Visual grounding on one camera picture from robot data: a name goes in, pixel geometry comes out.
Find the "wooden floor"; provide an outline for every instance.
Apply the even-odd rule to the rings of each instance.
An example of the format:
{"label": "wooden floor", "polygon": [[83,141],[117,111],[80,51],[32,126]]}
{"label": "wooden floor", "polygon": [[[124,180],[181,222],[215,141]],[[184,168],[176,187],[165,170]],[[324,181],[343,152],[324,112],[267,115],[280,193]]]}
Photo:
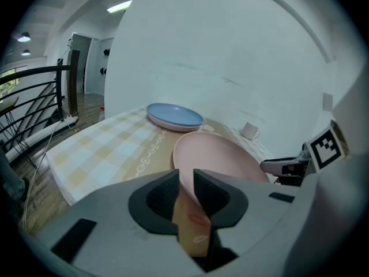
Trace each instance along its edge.
{"label": "wooden floor", "polygon": [[[104,106],[104,97],[89,93],[86,95],[78,95],[77,101],[80,120],[75,126],[72,126],[72,128],[79,132],[98,122],[101,112],[100,107]],[[63,109],[69,113],[66,100],[63,102]],[[74,134],[75,132],[73,130],[66,129],[53,135],[48,149],[51,149]],[[48,140],[35,147],[28,155],[35,165],[39,165],[47,143]],[[12,167],[20,177],[25,177],[29,180],[32,179],[35,172],[35,169],[27,163],[25,159],[20,159],[12,163]],[[40,165],[28,200],[27,232],[32,236],[36,236],[46,223],[67,208],[68,203],[59,191],[47,159],[45,158]]]}

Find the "blue plate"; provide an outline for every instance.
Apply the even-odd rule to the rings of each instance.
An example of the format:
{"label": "blue plate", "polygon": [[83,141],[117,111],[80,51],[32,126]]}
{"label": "blue plate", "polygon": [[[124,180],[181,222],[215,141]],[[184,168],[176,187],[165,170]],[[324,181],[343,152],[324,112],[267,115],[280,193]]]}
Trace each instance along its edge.
{"label": "blue plate", "polygon": [[193,127],[204,122],[201,115],[195,111],[174,104],[150,104],[146,110],[156,119],[173,125]]}

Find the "mug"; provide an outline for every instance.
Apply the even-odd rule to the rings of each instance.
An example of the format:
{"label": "mug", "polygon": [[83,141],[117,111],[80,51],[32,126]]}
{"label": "mug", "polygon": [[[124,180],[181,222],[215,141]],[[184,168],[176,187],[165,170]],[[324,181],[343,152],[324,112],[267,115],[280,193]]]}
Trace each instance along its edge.
{"label": "mug", "polygon": [[243,127],[241,131],[241,135],[248,140],[256,139],[260,135],[260,131],[258,128],[251,123],[246,123],[246,125]]}

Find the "pink plate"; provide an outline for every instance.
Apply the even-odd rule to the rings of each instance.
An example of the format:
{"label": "pink plate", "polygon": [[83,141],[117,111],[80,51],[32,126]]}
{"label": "pink plate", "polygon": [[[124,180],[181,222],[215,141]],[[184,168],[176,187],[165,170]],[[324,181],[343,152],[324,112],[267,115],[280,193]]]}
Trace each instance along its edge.
{"label": "pink plate", "polygon": [[196,130],[200,128],[200,126],[189,127],[189,126],[174,125],[174,124],[166,123],[162,120],[156,119],[154,116],[151,116],[149,113],[147,113],[147,115],[149,119],[155,124],[158,124],[159,126],[164,127],[166,129],[174,130],[176,132],[195,132]]}
{"label": "pink plate", "polygon": [[191,132],[174,146],[174,166],[186,192],[198,203],[193,182],[193,170],[205,169],[251,182],[266,182],[268,178],[259,163],[237,144],[215,134]]}

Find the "plate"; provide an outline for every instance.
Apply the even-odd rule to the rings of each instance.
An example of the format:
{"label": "plate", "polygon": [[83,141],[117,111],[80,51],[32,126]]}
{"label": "plate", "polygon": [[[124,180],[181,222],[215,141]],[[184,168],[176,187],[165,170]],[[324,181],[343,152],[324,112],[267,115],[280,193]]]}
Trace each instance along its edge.
{"label": "plate", "polygon": [[201,126],[179,126],[179,125],[173,125],[170,123],[166,123],[164,121],[161,121],[159,119],[156,119],[154,116],[151,116],[149,113],[147,113],[148,118],[154,122],[155,124],[158,124],[159,126],[174,130],[176,132],[195,132],[197,131]]}
{"label": "plate", "polygon": [[259,163],[237,144],[211,133],[191,132],[182,136],[174,146],[174,166],[186,192],[197,203],[193,170],[204,169],[250,182],[269,180]]}
{"label": "plate", "polygon": [[172,125],[195,127],[204,122],[201,115],[195,111],[174,104],[150,104],[146,110],[152,117]]}

